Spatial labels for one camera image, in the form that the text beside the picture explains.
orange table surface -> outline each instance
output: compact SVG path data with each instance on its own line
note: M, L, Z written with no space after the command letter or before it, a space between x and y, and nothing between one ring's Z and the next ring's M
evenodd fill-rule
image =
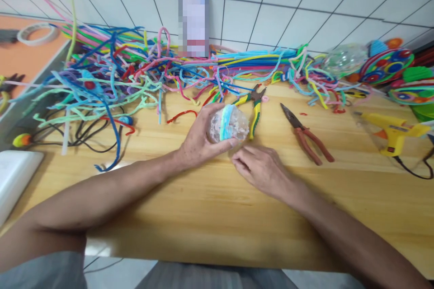
M39 20L34 19L0 16L0 29L23 29L26 26L39 22ZM48 29L35 31L30 35L30 39L38 39L47 32ZM0 43L0 75L10 77L15 73L19 75L24 74L26 76L23 82L31 83L67 41L68 40L59 33L53 41L37 47L30 47L21 42L13 44ZM17 97L24 88L24 86L14 88L12 98Z

hand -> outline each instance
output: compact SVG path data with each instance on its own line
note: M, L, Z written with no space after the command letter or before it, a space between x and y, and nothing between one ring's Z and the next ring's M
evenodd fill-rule
M207 131L211 117L224 106L224 103L215 103L206 105L200 110L184 143L178 150L178 157L186 168L197 167L238 144L237 139L227 139L216 144L208 140Z
M290 177L274 149L245 145L232 156L232 162L241 176L258 190L290 203L295 178Z

white container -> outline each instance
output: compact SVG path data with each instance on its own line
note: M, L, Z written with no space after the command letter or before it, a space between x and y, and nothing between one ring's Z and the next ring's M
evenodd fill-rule
M0 226L9 217L43 157L43 153L32 151L0 152Z

pliers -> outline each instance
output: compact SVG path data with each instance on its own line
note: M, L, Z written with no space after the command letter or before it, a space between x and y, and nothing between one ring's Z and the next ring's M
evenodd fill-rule
M10 92L16 87L13 84L4 84L4 81L18 81L21 82L25 75L14 74L10 78L0 75L0 115L3 114L9 106Z
M263 89L260 93L258 93L256 90L259 88L259 84L257 84L251 93L248 93L247 95L237 99L232 104L235 106L239 106L241 104L244 104L245 102L248 102L250 100L253 101L253 111L255 112L255 116L252 121L252 126L250 127L250 133L249 133L249 139L253 140L255 136L255 129L256 125L258 124L259 117L261 115L261 101L262 96L264 95L266 88Z
M308 128L303 126L303 124L295 117L294 113L292 113L285 105L280 103L280 106L282 106L283 112L285 113L286 118L291 123L295 130L295 136L297 137L298 142L300 143L303 150L306 152L306 154L312 158L314 163L317 166L322 165L322 161L319 159L319 157L313 152L313 150L309 147L306 141L306 135L311 138L311 140L318 146L318 148L321 150L321 152L324 154L324 157L329 162L334 162L335 159L331 155L331 153L327 150L326 146L322 143L321 140L319 140L312 132L309 131Z

person's left hand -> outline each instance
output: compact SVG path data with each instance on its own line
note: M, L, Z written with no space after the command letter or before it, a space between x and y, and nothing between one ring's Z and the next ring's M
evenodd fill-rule
M206 105L200 110L184 143L178 150L178 159L185 167L197 167L238 144L237 139L227 139L216 144L208 140L207 131L211 117L224 106L224 103L215 103Z

